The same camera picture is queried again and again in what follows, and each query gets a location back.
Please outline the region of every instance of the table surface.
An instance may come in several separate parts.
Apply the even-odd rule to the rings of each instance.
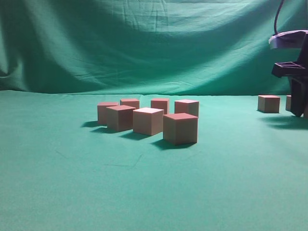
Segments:
[[[198,143],[97,125],[97,104],[200,101]],[[308,119],[257,96],[0,91],[1,231],[307,231]]]

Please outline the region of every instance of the green backdrop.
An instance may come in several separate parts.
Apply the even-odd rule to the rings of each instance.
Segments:
[[[285,94],[270,50],[280,0],[0,0],[0,89],[42,93]],[[286,1],[278,30],[307,28]]]

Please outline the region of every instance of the white robot part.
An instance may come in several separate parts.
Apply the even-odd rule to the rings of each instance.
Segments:
[[[271,49],[301,48],[308,30],[292,30],[281,32],[269,39]]]

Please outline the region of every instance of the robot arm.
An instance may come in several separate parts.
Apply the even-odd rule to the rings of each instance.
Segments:
[[[291,112],[301,117],[308,104],[308,30],[294,30],[278,33],[276,23],[279,11],[283,5],[281,1],[278,8],[273,35],[269,39],[271,49],[300,48],[296,61],[275,63],[272,74],[276,77],[288,77],[291,89]]]

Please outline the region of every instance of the cube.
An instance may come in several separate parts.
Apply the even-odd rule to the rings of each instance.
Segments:
[[[198,117],[188,113],[168,114],[163,119],[163,139],[174,144],[197,143]]]
[[[275,95],[259,95],[258,110],[264,113],[279,113],[280,97]]]
[[[140,102],[138,99],[121,99],[120,105],[127,105],[127,106],[134,107],[136,109],[140,108]]]
[[[151,100],[151,108],[163,109],[164,114],[169,114],[169,99],[155,98]]]
[[[155,135],[163,131],[163,109],[140,108],[133,111],[133,132]]]
[[[106,107],[107,127],[115,131],[125,131],[133,128],[134,107],[120,105]]]
[[[187,113],[193,116],[199,116],[199,101],[176,100],[174,102],[174,113]]]
[[[97,122],[98,124],[107,124],[106,107],[118,106],[117,102],[101,102],[97,105]]]
[[[286,111],[291,110],[291,96],[287,95],[286,101],[285,101],[285,109]]]

